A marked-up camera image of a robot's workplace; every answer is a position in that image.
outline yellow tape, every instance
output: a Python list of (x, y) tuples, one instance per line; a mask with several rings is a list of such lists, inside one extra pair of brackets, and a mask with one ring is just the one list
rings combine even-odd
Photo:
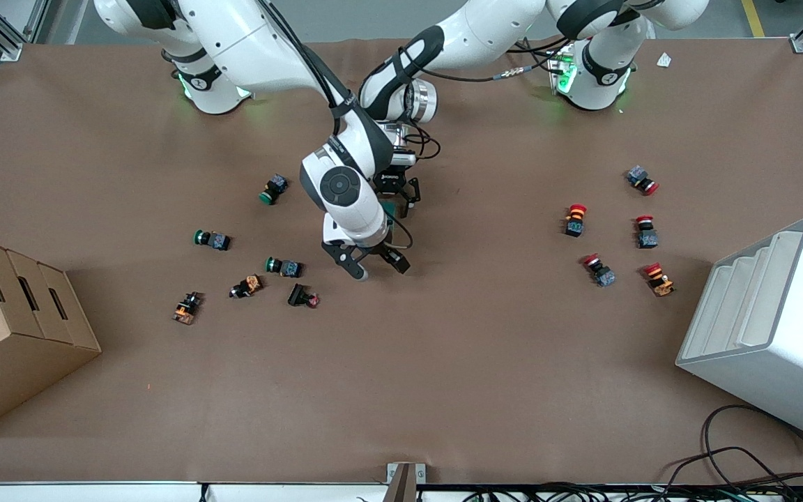
[(758, 18), (758, 9), (755, 9), (753, 0), (742, 0), (742, 9), (745, 10), (745, 17), (749, 19), (752, 37), (764, 37), (764, 28), (761, 26), (761, 19)]

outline white plastic container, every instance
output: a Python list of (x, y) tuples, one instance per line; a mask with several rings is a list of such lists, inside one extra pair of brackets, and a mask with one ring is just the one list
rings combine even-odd
[(714, 264), (676, 365), (803, 429), (803, 220)]

